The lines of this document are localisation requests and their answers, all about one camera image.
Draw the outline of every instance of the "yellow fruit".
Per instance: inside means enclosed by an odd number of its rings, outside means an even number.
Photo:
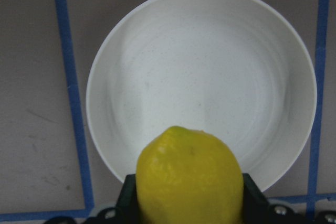
[[[240,167],[210,134],[168,128],[144,148],[135,177],[142,223],[242,223]]]

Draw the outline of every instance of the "white plate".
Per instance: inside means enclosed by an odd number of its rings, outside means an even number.
[[[261,190],[310,133],[316,80],[293,27],[260,0],[148,0],[99,49],[86,109],[99,154],[123,181],[172,125],[224,141]]]

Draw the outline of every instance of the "gray surface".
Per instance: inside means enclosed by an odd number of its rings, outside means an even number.
[[[121,183],[90,138],[85,89],[105,36],[146,0],[67,0],[94,200],[115,201]],[[283,14],[314,56],[318,0],[263,0]],[[336,0],[331,0],[318,192],[336,192]],[[54,0],[0,0],[0,212],[83,208]],[[307,192],[309,143],[267,196]],[[321,208],[334,204],[320,202]],[[303,211],[304,204],[297,206]]]

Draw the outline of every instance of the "lemon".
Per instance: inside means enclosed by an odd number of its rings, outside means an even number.
[[[239,164],[208,133],[168,128],[141,152],[135,178],[142,223],[242,223]]]

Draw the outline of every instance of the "tabletop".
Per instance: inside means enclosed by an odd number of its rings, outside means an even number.
[[[122,187],[90,137],[85,92],[109,31],[146,0],[0,0],[0,221],[83,220]],[[313,218],[336,210],[336,0],[262,0],[314,63],[318,103],[305,148],[264,193]]]

